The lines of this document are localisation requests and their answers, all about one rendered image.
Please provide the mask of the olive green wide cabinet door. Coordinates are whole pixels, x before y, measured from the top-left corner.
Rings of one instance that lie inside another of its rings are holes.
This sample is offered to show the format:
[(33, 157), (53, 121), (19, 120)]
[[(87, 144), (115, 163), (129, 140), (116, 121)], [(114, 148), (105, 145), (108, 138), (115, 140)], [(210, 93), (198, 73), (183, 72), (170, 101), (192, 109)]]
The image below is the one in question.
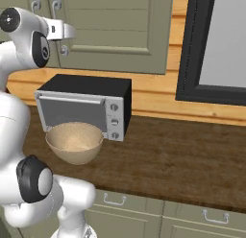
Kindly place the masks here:
[(173, 0), (61, 0), (56, 17), (76, 29), (61, 44), (69, 69), (164, 74)]

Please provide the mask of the black and silver toaster oven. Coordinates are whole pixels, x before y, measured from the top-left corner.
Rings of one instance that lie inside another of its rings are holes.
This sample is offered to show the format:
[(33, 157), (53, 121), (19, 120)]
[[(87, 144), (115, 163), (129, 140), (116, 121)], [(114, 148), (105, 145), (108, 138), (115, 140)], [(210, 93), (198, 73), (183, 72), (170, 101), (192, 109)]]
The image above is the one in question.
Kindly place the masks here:
[(105, 138), (123, 141), (132, 116), (132, 80), (57, 74), (35, 91), (44, 131), (82, 122)]

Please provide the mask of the black framed window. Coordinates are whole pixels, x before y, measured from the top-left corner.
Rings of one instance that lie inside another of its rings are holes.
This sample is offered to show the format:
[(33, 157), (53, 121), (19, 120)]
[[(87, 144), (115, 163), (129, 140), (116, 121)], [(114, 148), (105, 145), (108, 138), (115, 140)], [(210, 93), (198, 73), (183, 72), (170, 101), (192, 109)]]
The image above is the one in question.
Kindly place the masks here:
[(176, 100), (246, 107), (246, 87), (199, 84), (214, 1), (188, 0)]

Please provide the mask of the olive green narrow cabinet door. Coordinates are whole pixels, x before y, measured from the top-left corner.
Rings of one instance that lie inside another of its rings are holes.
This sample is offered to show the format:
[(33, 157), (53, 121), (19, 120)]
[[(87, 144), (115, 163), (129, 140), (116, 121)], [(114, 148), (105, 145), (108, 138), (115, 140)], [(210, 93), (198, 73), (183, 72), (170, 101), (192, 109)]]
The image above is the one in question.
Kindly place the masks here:
[[(40, 10), (35, 10), (35, 14), (44, 16), (47, 18), (52, 18), (51, 10), (49, 7), (49, 0), (40, 0), (41, 7)], [(32, 11), (32, 0), (0, 0), (0, 14), (1, 12), (8, 7), (18, 7)], [(11, 40), (6, 33), (0, 29), (0, 42)], [(60, 67), (59, 55), (57, 51), (56, 43), (50, 42), (51, 56), (46, 65), (46, 67)]]

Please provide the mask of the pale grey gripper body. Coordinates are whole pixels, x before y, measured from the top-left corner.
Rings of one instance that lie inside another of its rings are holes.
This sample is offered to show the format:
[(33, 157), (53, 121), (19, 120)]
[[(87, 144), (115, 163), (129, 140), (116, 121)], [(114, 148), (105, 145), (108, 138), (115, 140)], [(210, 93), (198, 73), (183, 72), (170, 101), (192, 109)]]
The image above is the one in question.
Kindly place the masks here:
[(72, 39), (76, 36), (76, 29), (69, 24), (63, 24), (63, 38)]

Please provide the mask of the olive green drawer front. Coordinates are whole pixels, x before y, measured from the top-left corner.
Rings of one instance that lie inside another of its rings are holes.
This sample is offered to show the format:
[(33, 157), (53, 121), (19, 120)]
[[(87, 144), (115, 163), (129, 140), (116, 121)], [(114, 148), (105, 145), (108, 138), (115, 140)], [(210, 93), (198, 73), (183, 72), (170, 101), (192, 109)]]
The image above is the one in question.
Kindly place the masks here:
[(246, 214), (178, 202), (165, 202), (163, 216), (246, 231)]
[(161, 215), (163, 209), (162, 200), (99, 189), (94, 204), (153, 215)]

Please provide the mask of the olive green base cabinet door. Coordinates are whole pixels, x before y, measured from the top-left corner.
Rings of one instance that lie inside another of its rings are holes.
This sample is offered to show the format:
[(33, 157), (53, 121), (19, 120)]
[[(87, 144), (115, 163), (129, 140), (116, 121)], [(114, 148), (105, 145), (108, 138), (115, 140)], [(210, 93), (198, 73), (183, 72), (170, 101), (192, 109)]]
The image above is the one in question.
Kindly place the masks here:
[(160, 238), (246, 238), (246, 231), (162, 217)]
[(161, 215), (96, 205), (86, 211), (98, 238), (159, 238)]

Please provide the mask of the grey toaster oven door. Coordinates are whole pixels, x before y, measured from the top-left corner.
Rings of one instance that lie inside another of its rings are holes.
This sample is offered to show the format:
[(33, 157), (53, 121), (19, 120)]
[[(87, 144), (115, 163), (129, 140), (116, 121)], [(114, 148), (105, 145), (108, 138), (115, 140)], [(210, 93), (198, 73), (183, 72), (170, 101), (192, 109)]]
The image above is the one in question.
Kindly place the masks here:
[(37, 95), (37, 109), (44, 131), (63, 123), (88, 123), (102, 132), (107, 131), (105, 104), (82, 104), (64, 101), (40, 100)]

